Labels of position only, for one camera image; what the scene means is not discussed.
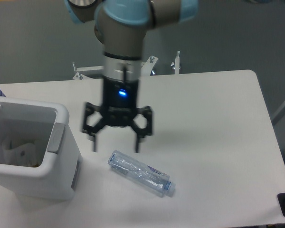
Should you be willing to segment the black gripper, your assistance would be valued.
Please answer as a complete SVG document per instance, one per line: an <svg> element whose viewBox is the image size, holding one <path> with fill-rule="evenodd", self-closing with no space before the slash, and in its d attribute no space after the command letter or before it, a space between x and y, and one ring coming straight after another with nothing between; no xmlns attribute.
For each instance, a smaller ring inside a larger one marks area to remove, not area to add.
<svg viewBox="0 0 285 228"><path fill-rule="evenodd" d="M85 102L82 133L92 142L92 151L97 152L97 134L106 125L126 127L132 125L136 133L135 152L139 152L140 142L153 135L153 111L150 106L137 108L139 81L122 82L103 78L101 107ZM140 117L144 124L140 127L136 120Z"/></svg>

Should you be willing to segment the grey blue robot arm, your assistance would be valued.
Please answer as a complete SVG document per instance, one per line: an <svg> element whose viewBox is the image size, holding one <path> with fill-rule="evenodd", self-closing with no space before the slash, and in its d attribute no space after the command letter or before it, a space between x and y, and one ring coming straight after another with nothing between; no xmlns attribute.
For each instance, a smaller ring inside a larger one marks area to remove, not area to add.
<svg viewBox="0 0 285 228"><path fill-rule="evenodd" d="M95 22L104 46L102 103L85 104L82 132L92 142L104 127L131 127L136 143L153 133L152 109L137 107L143 40L149 30L193 19L196 0L67 0L74 23Z"/></svg>

